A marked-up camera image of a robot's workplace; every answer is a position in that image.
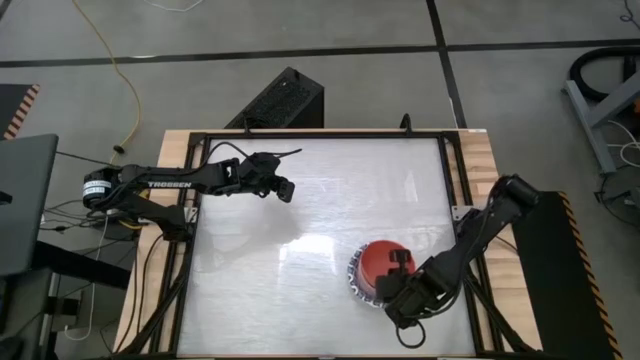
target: gray floor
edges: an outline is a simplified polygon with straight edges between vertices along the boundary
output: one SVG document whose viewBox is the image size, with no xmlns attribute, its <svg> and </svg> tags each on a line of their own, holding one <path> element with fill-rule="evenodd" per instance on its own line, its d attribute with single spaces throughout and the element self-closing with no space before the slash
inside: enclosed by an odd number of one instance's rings
<svg viewBox="0 0 640 360">
<path fill-rule="evenodd" d="M 435 44 L 421 0 L 204 0 L 188 13 L 165 12 L 142 0 L 79 1 L 118 56 Z M 622 0 L 436 4 L 449 44 L 640 35 L 619 21 Z M 639 2 L 630 0 L 630 5 L 640 13 Z M 71 0 L 13 0 L 0 21 L 0 49 L 0 61 L 106 56 Z M 459 52 L 450 57 L 468 126 L 489 130 L 499 170 L 569 194 L 622 352 L 627 359 L 640 359 L 635 336 L 640 330 L 639 234 L 596 203 L 597 164 L 560 93 L 570 64 L 587 50 Z M 327 127 L 397 127 L 405 112 L 416 127 L 455 127 L 437 53 L 124 65 L 140 93 L 144 119 L 123 161 L 154 164 L 166 129 L 223 127 L 286 66 L 326 87 Z M 619 63 L 590 66 L 587 73 L 609 90 L 619 80 Z M 111 145 L 134 121 L 135 103 L 110 66 L 0 69 L 0 82 L 42 86 L 20 136 L 55 132 L 64 151 L 107 160 Z M 615 130 L 611 136 L 612 141 L 626 140 Z M 82 177 L 94 168 L 57 158 L 48 203 L 79 198 Z M 611 185 L 634 183 L 637 175 L 636 169 L 625 170 Z M 637 220 L 637 214 L 616 210 Z M 44 240 L 72 250 L 94 247 L 98 237 L 98 231 L 87 229 L 43 234 Z M 127 245 L 117 245 L 104 256 L 115 262 L 126 250 Z M 126 259 L 122 266 L 130 264 Z M 67 279 L 62 287 L 78 285 Z M 118 316 L 123 294 L 106 288 L 97 293 L 99 328 Z M 105 331 L 108 339 L 113 328 Z M 66 360 L 106 350 L 94 327 L 86 342 L 60 336 L 58 353 Z"/>
</svg>

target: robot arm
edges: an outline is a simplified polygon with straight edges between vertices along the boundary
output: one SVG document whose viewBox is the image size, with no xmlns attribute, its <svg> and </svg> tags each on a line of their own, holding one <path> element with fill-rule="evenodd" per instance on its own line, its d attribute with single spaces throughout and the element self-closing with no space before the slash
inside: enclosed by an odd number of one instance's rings
<svg viewBox="0 0 640 360">
<path fill-rule="evenodd" d="M 117 209 L 134 218 L 149 219 L 162 229 L 165 240 L 188 241 L 193 234 L 186 226 L 184 211 L 177 205 L 162 206 L 137 195 L 143 189 L 193 189 L 201 194 L 222 196 L 251 193 L 261 198 L 275 192 L 291 201 L 295 184 L 275 174 L 280 159 L 271 153 L 254 153 L 242 163 L 233 158 L 196 169 L 126 165 L 105 167 L 84 178 L 83 204 L 93 211 Z"/>
<path fill-rule="evenodd" d="M 539 193 L 517 175 L 501 177 L 489 194 L 484 210 L 472 209 L 456 224 L 458 242 L 451 249 L 427 259 L 413 274 L 405 264 L 407 250 L 390 254 L 399 268 L 376 279 L 378 298 L 399 329 L 419 325 L 447 310 L 456 300 L 469 262 L 482 254 L 489 242 L 508 224 L 537 204 Z"/>
</svg>

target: black box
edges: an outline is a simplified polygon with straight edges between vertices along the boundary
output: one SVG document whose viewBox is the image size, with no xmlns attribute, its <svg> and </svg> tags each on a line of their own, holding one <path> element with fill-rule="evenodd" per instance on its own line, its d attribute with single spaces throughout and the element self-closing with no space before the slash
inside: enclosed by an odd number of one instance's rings
<svg viewBox="0 0 640 360">
<path fill-rule="evenodd" d="M 324 87 L 290 67 L 225 129 L 324 128 Z"/>
</svg>

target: red bowl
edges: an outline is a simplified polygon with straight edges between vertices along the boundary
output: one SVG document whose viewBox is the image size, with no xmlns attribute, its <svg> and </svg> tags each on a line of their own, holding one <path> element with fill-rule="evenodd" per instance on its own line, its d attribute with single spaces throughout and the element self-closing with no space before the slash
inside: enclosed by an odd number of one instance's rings
<svg viewBox="0 0 640 360">
<path fill-rule="evenodd" d="M 360 256 L 356 271 L 358 287 L 373 298 L 376 296 L 376 278 L 387 275 L 390 269 L 398 268 L 398 263 L 391 262 L 389 259 L 389 253 L 393 250 L 406 250 L 406 248 L 393 241 L 376 240 L 369 243 Z M 407 264 L 407 268 L 409 273 L 416 271 L 413 256 Z"/>
</svg>

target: white cable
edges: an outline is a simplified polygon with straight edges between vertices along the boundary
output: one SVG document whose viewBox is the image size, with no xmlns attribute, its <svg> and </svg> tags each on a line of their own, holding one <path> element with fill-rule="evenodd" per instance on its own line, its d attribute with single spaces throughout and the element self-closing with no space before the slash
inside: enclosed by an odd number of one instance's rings
<svg viewBox="0 0 640 360">
<path fill-rule="evenodd" d="M 624 125 L 620 124 L 617 121 L 613 121 L 613 120 L 609 120 L 609 122 L 611 124 L 614 124 L 616 126 L 618 126 L 619 128 L 621 128 L 625 133 L 627 133 L 627 135 L 629 135 L 629 137 L 631 138 L 631 142 L 626 143 L 624 145 L 621 144 L 611 144 L 609 145 L 610 147 L 620 147 L 620 159 L 622 159 L 622 161 L 624 161 L 625 164 L 629 165 L 629 166 L 633 166 L 633 167 L 637 167 L 640 168 L 640 164 L 636 164 L 632 161 L 629 161 L 627 158 L 624 157 L 624 150 L 631 146 L 631 145 L 635 145 L 636 149 L 640 150 L 640 143 L 638 141 L 636 141 L 636 138 L 633 136 L 633 134 L 631 133 L 631 131 L 629 131 L 629 129 L 627 129 Z"/>
<path fill-rule="evenodd" d="M 109 226 L 109 215 L 104 218 L 104 230 L 102 230 L 102 236 L 100 236 L 100 241 L 98 242 L 98 253 L 96 254 L 96 261 L 100 260 L 100 250 L 102 250 L 102 241 L 104 240 L 104 236 L 107 234 L 107 227 Z M 96 301 L 96 283 L 91 284 L 91 312 L 89 313 L 89 331 L 84 336 L 79 338 L 74 338 L 67 334 L 69 330 L 69 325 L 65 325 L 64 327 L 64 336 L 72 341 L 82 341 L 86 340 L 89 335 L 91 335 L 91 327 L 93 326 L 93 306 Z"/>
<path fill-rule="evenodd" d="M 189 11 L 189 10 L 193 9 L 194 7 L 196 7 L 196 6 L 200 5 L 200 3 L 201 3 L 202 1 L 203 1 L 203 0 L 198 0 L 198 1 L 196 1 L 196 2 L 195 2 L 195 4 L 193 4 L 193 5 L 189 6 L 189 7 L 187 7 L 186 9 L 174 9 L 174 8 L 168 8 L 168 7 L 162 6 L 162 5 L 160 5 L 160 4 L 152 3 L 152 2 L 151 2 L 151 1 L 149 1 L 149 0 L 144 0 L 144 2 L 146 2 L 147 4 L 149 4 L 149 5 L 151 5 L 151 6 L 155 6 L 155 7 L 157 7 L 157 8 L 162 9 L 162 10 L 166 10 L 166 11 L 175 11 L 175 12 L 187 12 L 187 11 Z"/>
</svg>

